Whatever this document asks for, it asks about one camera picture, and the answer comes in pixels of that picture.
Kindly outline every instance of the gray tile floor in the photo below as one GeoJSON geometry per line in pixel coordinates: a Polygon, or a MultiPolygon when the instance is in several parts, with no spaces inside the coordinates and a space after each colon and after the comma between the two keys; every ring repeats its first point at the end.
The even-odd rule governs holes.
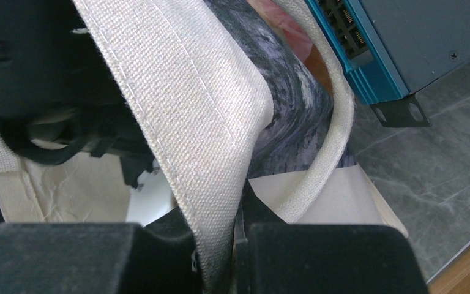
{"type": "Polygon", "coordinates": [[[408,229],[428,279],[470,240],[470,62],[417,99],[431,128],[385,129],[358,105],[351,147],[408,229]]]}

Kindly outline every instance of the dark gray printed pattern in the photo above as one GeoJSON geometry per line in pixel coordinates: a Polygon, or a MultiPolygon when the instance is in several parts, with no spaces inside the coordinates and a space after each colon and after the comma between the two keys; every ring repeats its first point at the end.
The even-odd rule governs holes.
{"type": "MultiPolygon", "coordinates": [[[[273,97],[273,119],[257,139],[248,178],[307,170],[327,135],[329,94],[246,0],[204,1],[259,69],[273,97]]],[[[347,149],[338,167],[355,164],[347,149]]]]}

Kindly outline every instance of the gray metal panel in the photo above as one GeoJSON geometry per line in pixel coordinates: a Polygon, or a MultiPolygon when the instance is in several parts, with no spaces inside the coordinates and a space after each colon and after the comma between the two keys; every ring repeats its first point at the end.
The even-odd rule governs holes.
{"type": "Polygon", "coordinates": [[[361,3],[410,92],[470,58],[470,0],[361,3]]]}

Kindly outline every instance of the pink plastic bag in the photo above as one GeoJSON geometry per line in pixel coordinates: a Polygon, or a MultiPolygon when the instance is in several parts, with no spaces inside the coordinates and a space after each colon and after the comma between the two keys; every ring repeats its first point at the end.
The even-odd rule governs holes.
{"type": "Polygon", "coordinates": [[[247,0],[266,23],[284,39],[302,62],[307,59],[313,42],[307,33],[272,0],[247,0]]]}

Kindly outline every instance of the white rope handle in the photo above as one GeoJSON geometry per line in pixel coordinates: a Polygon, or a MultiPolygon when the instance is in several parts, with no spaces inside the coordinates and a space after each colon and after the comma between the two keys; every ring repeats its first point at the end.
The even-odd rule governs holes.
{"type": "Polygon", "coordinates": [[[273,1],[300,24],[311,38],[325,61],[334,87],[334,110],[325,142],[305,177],[277,210],[278,216],[284,221],[294,223],[317,198],[346,148],[354,118],[354,95],[343,76],[341,64],[304,0],[273,1]]]}

